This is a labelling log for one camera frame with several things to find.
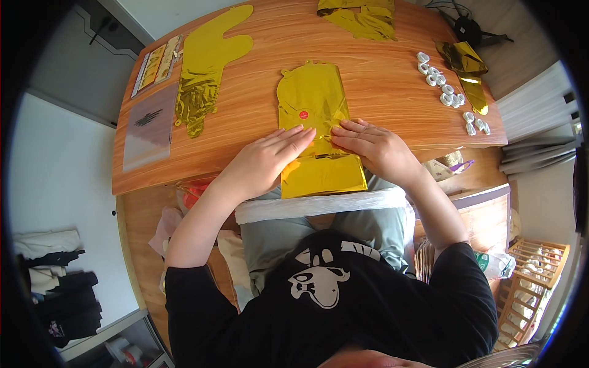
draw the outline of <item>hand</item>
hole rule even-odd
[[[280,173],[313,141],[316,130],[303,125],[279,129],[243,147],[211,183],[235,205],[266,194],[280,184]]]
[[[374,175],[403,189],[419,180],[423,167],[398,135],[362,119],[341,125],[332,128],[332,143],[360,156]]]

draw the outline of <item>gold foil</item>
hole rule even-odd
[[[155,81],[155,77],[157,76],[157,68],[160,66],[160,61],[162,56],[164,55],[165,48],[166,45],[162,45],[151,52],[149,56],[149,61],[147,62],[147,66],[145,66],[145,71],[143,72],[143,77],[141,79],[139,89],[142,89]]]
[[[350,118],[337,66],[307,60],[282,74],[276,90],[280,128],[317,129],[309,147],[283,170],[282,198],[366,190],[360,158],[330,143],[331,128]]]
[[[350,8],[360,8],[355,13]],[[393,0],[319,0],[317,15],[348,32],[354,38],[385,41],[395,38]]]
[[[481,115],[489,112],[487,99],[482,89],[481,75],[489,71],[483,60],[468,42],[449,44],[435,41],[436,49],[443,56],[460,79],[464,94],[472,105],[472,110]]]
[[[253,46],[248,35],[223,38],[223,34],[246,20],[253,6],[231,8],[194,30],[184,41],[184,60],[176,100],[176,125],[186,124],[188,136],[198,137],[204,117],[216,112],[225,65],[246,55]]]

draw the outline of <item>wood grain tabletop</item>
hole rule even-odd
[[[247,34],[252,36],[254,46],[247,55],[226,65],[216,104],[218,112],[206,117],[202,135],[191,139],[185,125],[173,126],[169,159],[124,173],[131,108],[180,78],[181,60],[168,80],[131,99],[145,54],[175,35],[186,37],[227,9],[183,25],[143,49],[130,75],[118,119],[112,159],[114,195],[219,173],[246,144],[278,128],[276,87],[282,77],[280,71],[302,66],[306,59],[336,64],[351,117],[390,129],[414,151],[507,144],[501,116],[486,85],[489,113],[477,117],[489,124],[491,135],[479,132],[471,137],[462,118],[463,112],[471,111],[470,104],[457,109],[442,105],[440,90],[430,87],[417,70],[415,54],[425,52],[431,57],[430,65],[446,76],[446,83],[462,91],[458,77],[444,65],[434,46],[434,40],[456,42],[437,12],[396,1],[395,42],[354,39],[351,33],[316,15],[317,0],[252,0],[245,4],[254,6],[252,15],[224,36]]]

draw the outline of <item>cartoon print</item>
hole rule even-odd
[[[321,308],[331,309],[339,301],[338,282],[348,281],[350,273],[338,267],[315,266],[296,273],[289,279],[293,284],[290,294],[295,299],[309,293],[311,300]]]
[[[343,241],[341,251],[351,251],[363,254],[376,261],[380,260],[380,253],[359,243]],[[312,254],[307,248],[299,253],[294,259],[307,265],[310,268],[294,274],[289,281],[292,283],[290,294],[295,298],[308,293],[311,300],[321,308],[331,309],[339,301],[339,286],[350,279],[350,273],[343,268],[329,267],[333,262],[333,254],[329,249],[324,248],[320,253]]]
[[[342,242],[342,251],[343,252],[356,252],[360,254],[364,254],[374,260],[380,261],[380,253],[377,250],[365,246],[363,244],[354,243],[352,241],[343,241]]]

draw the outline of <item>gold balloon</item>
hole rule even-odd
[[[485,63],[468,42],[449,44],[448,42],[435,41],[435,44],[438,52],[458,75],[464,94],[472,105],[472,110],[486,115],[489,112],[489,106],[481,84],[481,75],[489,71]]]
[[[359,13],[350,8],[360,8]],[[317,15],[337,24],[355,38],[385,41],[395,38],[393,0],[319,0]]]
[[[198,137],[204,117],[216,112],[225,65],[246,55],[253,47],[248,35],[223,38],[223,34],[246,20],[253,6],[231,8],[194,30],[184,41],[184,59],[176,99],[176,126],[185,123],[188,136]]]
[[[360,157],[330,143],[332,127],[350,118],[337,66],[307,60],[282,74],[276,90],[280,128],[317,129],[309,147],[283,170],[282,198],[366,190]]]

